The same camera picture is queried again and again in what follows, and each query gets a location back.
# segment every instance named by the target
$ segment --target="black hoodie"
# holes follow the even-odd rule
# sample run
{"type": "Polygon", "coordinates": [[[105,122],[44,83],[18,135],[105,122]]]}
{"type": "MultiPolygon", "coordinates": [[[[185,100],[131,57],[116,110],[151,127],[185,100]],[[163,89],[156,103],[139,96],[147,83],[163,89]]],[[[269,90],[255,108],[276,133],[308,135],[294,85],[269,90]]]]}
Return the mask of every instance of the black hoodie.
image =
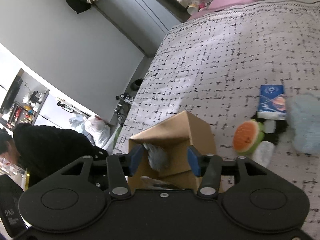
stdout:
{"type": "Polygon", "coordinates": [[[21,155],[19,165],[30,172],[29,186],[81,156],[106,158],[91,145],[86,136],[69,129],[18,124],[13,131],[13,140],[21,155]]]}

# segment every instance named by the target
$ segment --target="blue gripper pad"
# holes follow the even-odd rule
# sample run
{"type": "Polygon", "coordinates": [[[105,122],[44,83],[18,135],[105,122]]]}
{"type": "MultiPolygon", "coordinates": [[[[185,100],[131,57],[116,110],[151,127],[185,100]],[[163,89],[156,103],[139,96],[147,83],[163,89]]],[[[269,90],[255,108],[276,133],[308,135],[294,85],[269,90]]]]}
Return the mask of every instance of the blue gripper pad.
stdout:
{"type": "Polygon", "coordinates": [[[140,165],[144,151],[144,147],[141,144],[139,144],[133,147],[133,149],[129,152],[129,154],[131,155],[131,162],[129,165],[129,171],[131,176],[133,176],[136,173],[140,165]]]}
{"type": "Polygon", "coordinates": [[[191,170],[193,174],[196,177],[199,177],[201,175],[201,168],[198,163],[198,158],[196,154],[193,152],[192,148],[188,147],[188,163],[191,167],[191,170]]]}

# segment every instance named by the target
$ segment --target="blue tissue package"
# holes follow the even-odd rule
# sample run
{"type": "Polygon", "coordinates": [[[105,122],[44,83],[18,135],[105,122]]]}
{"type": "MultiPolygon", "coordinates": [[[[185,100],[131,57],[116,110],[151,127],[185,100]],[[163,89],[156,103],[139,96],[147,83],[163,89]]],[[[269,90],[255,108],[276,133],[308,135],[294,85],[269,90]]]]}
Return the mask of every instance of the blue tissue package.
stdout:
{"type": "Polygon", "coordinates": [[[260,86],[258,117],[272,120],[285,120],[285,95],[283,85],[260,86]]]}

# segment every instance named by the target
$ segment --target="bedspread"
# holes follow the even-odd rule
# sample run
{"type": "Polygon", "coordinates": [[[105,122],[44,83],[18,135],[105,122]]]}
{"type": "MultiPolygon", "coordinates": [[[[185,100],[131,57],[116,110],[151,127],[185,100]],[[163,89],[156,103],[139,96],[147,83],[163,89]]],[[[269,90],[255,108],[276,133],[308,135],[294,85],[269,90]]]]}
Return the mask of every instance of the bedspread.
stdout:
{"type": "MultiPolygon", "coordinates": [[[[267,0],[207,14],[164,38],[135,98],[114,153],[130,136],[190,111],[211,125],[218,155],[234,160],[235,129],[256,111],[259,87],[283,84],[287,97],[319,94],[320,0],[267,0]]],[[[303,226],[320,239],[319,156],[298,153],[284,133],[268,168],[302,188],[303,226]]]]}

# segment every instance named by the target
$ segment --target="white plastic bag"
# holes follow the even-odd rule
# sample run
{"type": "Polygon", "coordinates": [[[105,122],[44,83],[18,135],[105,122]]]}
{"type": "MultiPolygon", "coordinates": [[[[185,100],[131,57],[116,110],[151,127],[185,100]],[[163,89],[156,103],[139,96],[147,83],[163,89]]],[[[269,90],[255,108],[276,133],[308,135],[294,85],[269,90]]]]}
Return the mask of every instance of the white plastic bag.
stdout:
{"type": "Polygon", "coordinates": [[[110,136],[110,127],[95,115],[90,116],[85,121],[84,127],[86,131],[92,135],[96,146],[103,149],[110,136]]]}
{"type": "Polygon", "coordinates": [[[70,127],[72,130],[77,131],[78,133],[82,133],[84,136],[88,138],[92,145],[96,145],[92,135],[87,132],[84,127],[84,122],[87,119],[82,114],[71,114],[71,118],[69,119],[70,127]]]}

